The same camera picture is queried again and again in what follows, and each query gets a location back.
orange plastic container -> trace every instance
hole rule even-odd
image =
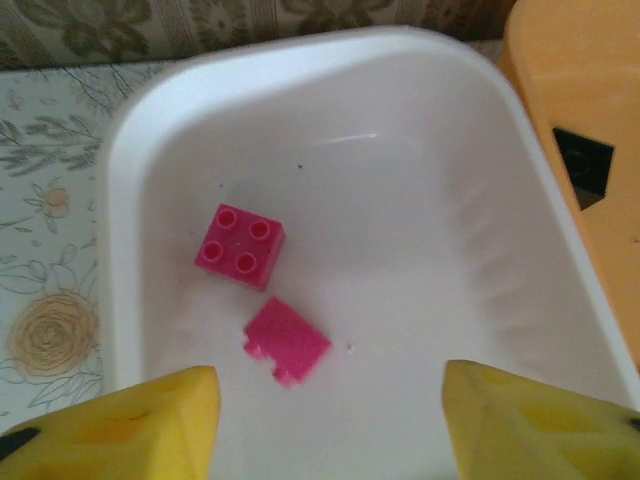
[[[640,364],[640,1],[519,0],[499,66],[529,113]],[[583,211],[553,127],[615,146],[606,196]]]

pink flat lego piece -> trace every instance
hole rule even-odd
[[[280,222],[220,205],[195,264],[262,292],[267,288],[284,238]]]
[[[324,335],[276,297],[267,301],[244,332],[245,351],[256,359],[272,358],[273,376],[285,387],[304,382],[331,349]]]

table surface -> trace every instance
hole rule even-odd
[[[102,393],[96,152],[120,104],[172,64],[0,73],[0,432]]]

white plastic tray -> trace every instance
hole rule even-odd
[[[107,387],[215,365],[217,480],[455,478],[450,358],[640,406],[523,109],[462,44],[374,28],[183,62],[101,166]],[[265,294],[192,264],[221,202],[285,225]],[[242,349],[269,294],[334,343],[302,387]]]

